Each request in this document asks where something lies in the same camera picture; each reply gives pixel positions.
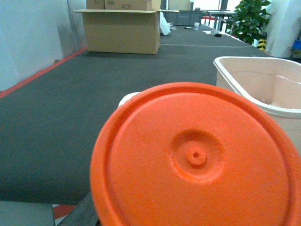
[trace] orange container lid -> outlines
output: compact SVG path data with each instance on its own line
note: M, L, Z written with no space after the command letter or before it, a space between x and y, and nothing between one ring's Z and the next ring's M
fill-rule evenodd
M292 142L253 103L210 85L160 85L119 107L90 176L104 226L301 225Z

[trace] plastic tub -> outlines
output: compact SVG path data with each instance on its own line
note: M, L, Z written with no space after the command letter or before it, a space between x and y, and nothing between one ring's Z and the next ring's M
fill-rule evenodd
M272 57L223 56L214 60L216 86L267 112L301 153L301 64Z

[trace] open cardboard box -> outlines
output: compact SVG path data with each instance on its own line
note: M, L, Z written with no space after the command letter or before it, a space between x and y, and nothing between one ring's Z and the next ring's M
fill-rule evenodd
M160 0L152 10L81 9L90 52L156 54L160 47Z

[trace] potted plant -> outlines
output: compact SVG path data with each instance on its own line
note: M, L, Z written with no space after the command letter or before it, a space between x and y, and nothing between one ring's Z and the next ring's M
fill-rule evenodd
M251 45L255 39L259 40L263 27L269 22L268 16L271 16L263 8L269 4L268 0L242 0L234 10L237 14L233 35Z

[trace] red trim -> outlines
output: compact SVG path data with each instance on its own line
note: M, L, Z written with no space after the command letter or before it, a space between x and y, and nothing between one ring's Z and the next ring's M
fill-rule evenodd
M59 219L63 216L68 215L69 213L72 212L72 210L74 210L76 206L70 206L70 205L59 205L56 206L53 209L53 217L54 219Z
M34 79L38 78L39 76L45 74L46 72L50 71L51 69L55 68L56 66L58 66L58 65L64 63L65 61L71 59L72 57L75 57L77 54L79 54L79 53L85 51L86 49L87 49L87 48L84 47L84 48L80 49L79 51L77 51L77 52L71 54L70 56L68 56L68 57L66 57L66 58L64 58L64 59L62 59L62 60L56 62L55 64L53 64L53 65L51 65L51 66L49 66L49 67L47 67L47 68L44 68L44 69L38 71L37 73L35 73L35 74L33 74L32 76L30 76L29 78L27 78L27 79L25 79L25 80L19 82L18 84L14 85L14 86L12 86L12 87L10 87L10 88L4 90L4 91L0 91L0 98L6 96L6 95L8 95L8 94L10 94L11 92L17 90L18 88L22 87L23 85L27 84L28 82L31 82L32 80L34 80Z

